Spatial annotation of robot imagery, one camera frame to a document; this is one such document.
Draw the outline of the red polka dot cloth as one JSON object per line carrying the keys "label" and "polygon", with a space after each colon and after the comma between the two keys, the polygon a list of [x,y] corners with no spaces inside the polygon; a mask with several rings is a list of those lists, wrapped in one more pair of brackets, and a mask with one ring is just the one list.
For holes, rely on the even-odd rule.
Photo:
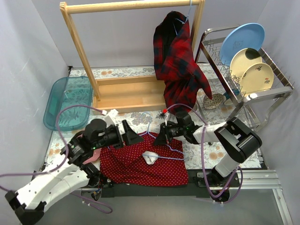
{"label": "red polka dot cloth", "polygon": [[101,173],[115,183],[174,187],[188,183],[182,141],[154,146],[157,133],[142,136],[143,142],[121,149],[102,148]]}

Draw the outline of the red plaid skirt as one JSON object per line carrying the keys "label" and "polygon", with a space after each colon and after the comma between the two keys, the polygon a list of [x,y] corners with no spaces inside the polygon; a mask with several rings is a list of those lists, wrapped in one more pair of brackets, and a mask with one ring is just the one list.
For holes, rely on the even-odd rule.
{"label": "red plaid skirt", "polygon": [[156,78],[165,83],[164,99],[171,114],[189,112],[200,89],[212,99],[210,84],[195,63],[189,21],[182,13],[168,13],[156,27],[153,49]]}

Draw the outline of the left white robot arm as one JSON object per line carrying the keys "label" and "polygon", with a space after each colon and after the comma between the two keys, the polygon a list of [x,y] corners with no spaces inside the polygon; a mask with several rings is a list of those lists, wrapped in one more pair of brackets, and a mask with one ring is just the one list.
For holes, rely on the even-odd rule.
{"label": "left white robot arm", "polygon": [[53,162],[24,187],[8,191],[5,198],[21,224],[34,225],[63,197],[85,186],[96,187],[100,181],[100,161],[92,158],[95,151],[143,142],[126,120],[122,125],[124,134],[120,134],[117,125],[93,119],[61,150],[64,163]]}

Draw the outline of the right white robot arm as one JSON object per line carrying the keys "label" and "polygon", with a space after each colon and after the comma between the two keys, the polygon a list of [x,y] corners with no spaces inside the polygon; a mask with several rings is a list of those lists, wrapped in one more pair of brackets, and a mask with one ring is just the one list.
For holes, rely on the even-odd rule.
{"label": "right white robot arm", "polygon": [[217,125],[196,125],[187,112],[175,114],[177,122],[164,122],[154,145],[171,143],[174,137],[183,136],[191,144],[220,142],[226,151],[221,161],[203,178],[210,185],[223,186],[237,167],[262,146],[260,137],[240,119]]}

